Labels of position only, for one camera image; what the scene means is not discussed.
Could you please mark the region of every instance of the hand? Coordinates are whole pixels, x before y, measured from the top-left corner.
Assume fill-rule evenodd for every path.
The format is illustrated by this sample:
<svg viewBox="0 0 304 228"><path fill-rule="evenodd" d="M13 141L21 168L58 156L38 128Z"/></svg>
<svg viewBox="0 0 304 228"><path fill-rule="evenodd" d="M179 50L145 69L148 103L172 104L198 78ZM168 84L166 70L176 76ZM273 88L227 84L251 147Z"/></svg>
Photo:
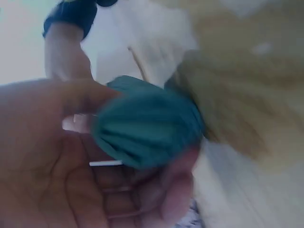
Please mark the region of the hand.
<svg viewBox="0 0 304 228"><path fill-rule="evenodd" d="M0 87L1 228L169 228L186 213L197 150L161 170L90 167L90 135L62 129L117 95L92 80Z"/></svg>

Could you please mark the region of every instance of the finger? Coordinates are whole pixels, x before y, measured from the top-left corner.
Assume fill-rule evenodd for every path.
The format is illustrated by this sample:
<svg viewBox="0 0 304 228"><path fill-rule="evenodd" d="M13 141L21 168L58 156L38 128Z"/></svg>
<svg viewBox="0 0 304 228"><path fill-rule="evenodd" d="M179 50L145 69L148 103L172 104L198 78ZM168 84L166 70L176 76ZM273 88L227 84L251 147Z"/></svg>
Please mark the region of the finger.
<svg viewBox="0 0 304 228"><path fill-rule="evenodd" d="M58 99L63 116L94 113L119 92L92 80L62 82L58 89Z"/></svg>
<svg viewBox="0 0 304 228"><path fill-rule="evenodd" d="M166 189L156 175L151 180L128 191L108 192L104 195L104 209L108 218L129 217L157 207Z"/></svg>
<svg viewBox="0 0 304 228"><path fill-rule="evenodd" d="M160 206L138 216L109 219L110 228L170 228L187 212L193 191L193 177L181 175L169 187Z"/></svg>
<svg viewBox="0 0 304 228"><path fill-rule="evenodd" d="M191 176L192 167L198 156L198 150L191 148L183 156L173 161L159 175L129 189L107 195L105 209L109 218L127 217L157 207L166 190L180 175Z"/></svg>
<svg viewBox="0 0 304 228"><path fill-rule="evenodd" d="M199 156L200 148L193 146L189 148L181 157L173 160L163 171L162 182L170 185L175 176L183 173L191 173L195 162Z"/></svg>

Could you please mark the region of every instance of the white stick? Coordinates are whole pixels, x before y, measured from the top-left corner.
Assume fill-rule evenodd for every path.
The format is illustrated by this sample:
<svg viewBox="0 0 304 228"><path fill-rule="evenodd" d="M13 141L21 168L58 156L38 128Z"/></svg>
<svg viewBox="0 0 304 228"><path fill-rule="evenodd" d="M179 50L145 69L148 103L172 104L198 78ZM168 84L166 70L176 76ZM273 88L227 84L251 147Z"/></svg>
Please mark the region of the white stick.
<svg viewBox="0 0 304 228"><path fill-rule="evenodd" d="M115 166L115 165L122 165L122 161L91 161L90 166Z"/></svg>

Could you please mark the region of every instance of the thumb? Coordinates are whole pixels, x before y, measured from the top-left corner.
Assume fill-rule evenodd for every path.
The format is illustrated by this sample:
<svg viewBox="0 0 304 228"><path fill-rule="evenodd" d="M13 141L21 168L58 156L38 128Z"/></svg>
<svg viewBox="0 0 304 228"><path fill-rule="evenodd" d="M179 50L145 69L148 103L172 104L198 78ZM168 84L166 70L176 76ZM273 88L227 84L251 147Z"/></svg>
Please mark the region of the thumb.
<svg viewBox="0 0 304 228"><path fill-rule="evenodd" d="M63 82L60 84L58 93L63 118L74 114L95 113L106 102L119 94L92 80Z"/></svg>

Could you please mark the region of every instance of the teal fabric ball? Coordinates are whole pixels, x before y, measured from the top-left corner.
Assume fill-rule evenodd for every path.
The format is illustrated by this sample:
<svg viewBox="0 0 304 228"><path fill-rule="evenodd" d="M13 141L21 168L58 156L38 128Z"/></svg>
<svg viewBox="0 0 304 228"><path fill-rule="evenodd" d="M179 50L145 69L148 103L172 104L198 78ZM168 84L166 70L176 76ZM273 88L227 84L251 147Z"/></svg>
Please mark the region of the teal fabric ball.
<svg viewBox="0 0 304 228"><path fill-rule="evenodd" d="M97 113L92 136L111 157L137 169L158 167L200 142L204 124L190 99L129 76L108 86L124 94Z"/></svg>

